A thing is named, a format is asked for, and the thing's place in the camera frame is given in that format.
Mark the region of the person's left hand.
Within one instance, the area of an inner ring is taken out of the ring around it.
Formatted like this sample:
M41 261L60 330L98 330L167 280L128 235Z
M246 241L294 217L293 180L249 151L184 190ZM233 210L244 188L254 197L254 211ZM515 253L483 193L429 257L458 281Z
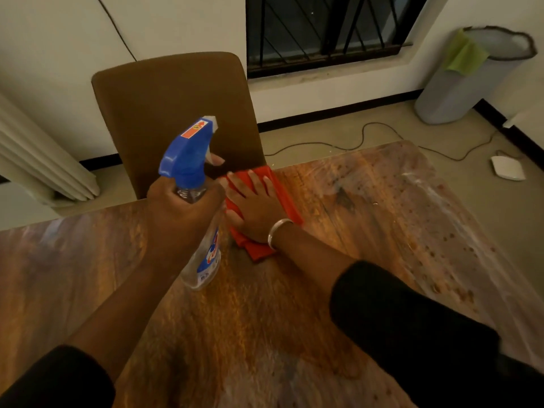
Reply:
M188 204L175 193L173 178L160 176L147 192L147 245L141 265L180 272L198 249L217 211L202 198Z

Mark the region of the person's right hand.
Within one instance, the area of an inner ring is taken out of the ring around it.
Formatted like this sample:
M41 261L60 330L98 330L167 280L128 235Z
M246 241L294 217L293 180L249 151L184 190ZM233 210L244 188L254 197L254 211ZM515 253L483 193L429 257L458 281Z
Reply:
M274 246L274 238L279 237L283 230L294 226L285 213L278 199L269 198L263 182L250 170L248 175L253 182L255 196L248 198L242 204L235 204L244 219L243 228L235 228L248 239L258 243Z

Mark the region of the red cleaning cloth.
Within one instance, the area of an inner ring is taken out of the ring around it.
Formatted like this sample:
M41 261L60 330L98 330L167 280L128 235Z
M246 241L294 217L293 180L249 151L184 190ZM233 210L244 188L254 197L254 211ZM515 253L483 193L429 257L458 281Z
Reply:
M258 176L263 182L264 177L268 177L273 184L274 190L276 192L277 199L280 201L282 208L284 209L285 213L288 215L289 219L291 219L294 223L297 225L303 224L303 218L300 215L295 203L293 202L290 194L286 190L286 188L283 186L283 184L278 180L275 173L271 169L270 166L260 166L257 168L254 168L253 171L255 172L256 176ZM251 190L255 190L253 182L251 181L248 170L244 171L238 171L234 173L242 182L244 182ZM228 180L229 187L233 190L236 190L235 186L232 184L230 179L228 179L227 175L224 176ZM241 217L241 211L240 209L230 200L226 199L226 209L232 210L235 213L237 213ZM263 260L267 257L270 257L274 255L275 251L268 246L267 243L260 244L255 241L252 241L251 239L248 239L243 233L239 232L235 229L233 226L229 226L230 233L237 244L238 247L244 249L251 260L253 262L258 262L260 260Z

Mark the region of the clear spray bottle blue trigger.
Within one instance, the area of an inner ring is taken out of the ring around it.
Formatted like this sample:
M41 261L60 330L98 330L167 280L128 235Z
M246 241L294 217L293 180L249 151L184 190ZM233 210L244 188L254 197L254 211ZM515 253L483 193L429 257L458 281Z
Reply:
M160 176L173 178L176 193L188 204L194 204L207 192L205 163L211 161L210 141L218 129L215 116L203 116L167 148L160 162ZM221 210L212 219L199 248L181 271L183 283L191 290L206 287L217 274L221 261L219 225Z

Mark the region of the person's right forearm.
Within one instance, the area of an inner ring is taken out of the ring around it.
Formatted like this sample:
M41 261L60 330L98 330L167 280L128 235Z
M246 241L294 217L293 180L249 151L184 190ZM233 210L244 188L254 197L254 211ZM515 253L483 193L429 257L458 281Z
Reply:
M334 324L418 408L544 408L544 374L503 354L493 328L295 224L273 248L323 289Z

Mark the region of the person's left forearm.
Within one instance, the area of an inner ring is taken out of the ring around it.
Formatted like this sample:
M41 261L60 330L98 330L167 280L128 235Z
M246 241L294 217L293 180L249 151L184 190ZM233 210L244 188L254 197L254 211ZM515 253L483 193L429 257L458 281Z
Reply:
M0 395L0 408L112 408L117 379L191 256L146 254L76 332Z

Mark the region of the brown upholstered chair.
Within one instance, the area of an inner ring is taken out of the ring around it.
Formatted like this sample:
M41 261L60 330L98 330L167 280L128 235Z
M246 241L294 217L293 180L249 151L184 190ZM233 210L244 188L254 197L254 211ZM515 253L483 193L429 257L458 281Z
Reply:
M267 164L248 81L228 52L162 56L105 69L92 76L105 125L137 199L158 178L163 154L197 119L215 116L210 151L223 158L205 166L212 179Z

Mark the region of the window with black metal grille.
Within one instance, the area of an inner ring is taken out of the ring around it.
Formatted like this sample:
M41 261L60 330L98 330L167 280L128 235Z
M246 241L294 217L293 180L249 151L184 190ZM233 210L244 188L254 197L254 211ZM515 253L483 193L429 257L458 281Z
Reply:
M249 79L399 54L428 0L245 0Z

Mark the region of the white curtain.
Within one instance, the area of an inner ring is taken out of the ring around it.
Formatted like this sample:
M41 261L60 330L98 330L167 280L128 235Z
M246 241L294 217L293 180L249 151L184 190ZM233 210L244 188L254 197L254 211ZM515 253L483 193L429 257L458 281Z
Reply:
M1 93L0 176L51 208L94 200L101 193L95 175Z

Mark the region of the clear plastic table cover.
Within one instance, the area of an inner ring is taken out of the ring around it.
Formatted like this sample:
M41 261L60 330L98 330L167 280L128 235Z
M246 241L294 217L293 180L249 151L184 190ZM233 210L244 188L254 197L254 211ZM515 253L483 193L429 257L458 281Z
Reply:
M284 167L304 228L495 329L544 371L544 301L408 141ZM0 232L0 394L126 280L146 201ZM414 407L278 255L254 263L221 224L213 281L178 279L118 382L114 408Z

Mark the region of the grey laundry basket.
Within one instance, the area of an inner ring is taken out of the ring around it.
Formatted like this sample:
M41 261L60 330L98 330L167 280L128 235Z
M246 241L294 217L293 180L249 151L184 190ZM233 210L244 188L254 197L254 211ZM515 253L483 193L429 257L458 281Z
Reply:
M525 32L491 25L461 29L485 47L490 57L470 76L445 71L441 62L414 104L417 116L426 124L452 123L463 118L516 67L538 53L533 37Z

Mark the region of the green cloth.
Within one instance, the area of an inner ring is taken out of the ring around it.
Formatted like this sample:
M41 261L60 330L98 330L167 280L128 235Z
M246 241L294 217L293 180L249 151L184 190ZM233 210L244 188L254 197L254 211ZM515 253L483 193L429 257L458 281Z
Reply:
M475 73L490 57L489 51L459 29L447 46L441 68L462 76Z

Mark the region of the white flat electronic device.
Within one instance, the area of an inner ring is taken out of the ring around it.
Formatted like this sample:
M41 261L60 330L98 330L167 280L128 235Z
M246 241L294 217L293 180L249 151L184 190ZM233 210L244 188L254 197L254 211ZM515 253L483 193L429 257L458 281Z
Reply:
M523 166L517 159L508 156L493 156L490 161L495 175L499 178L515 182L526 180Z

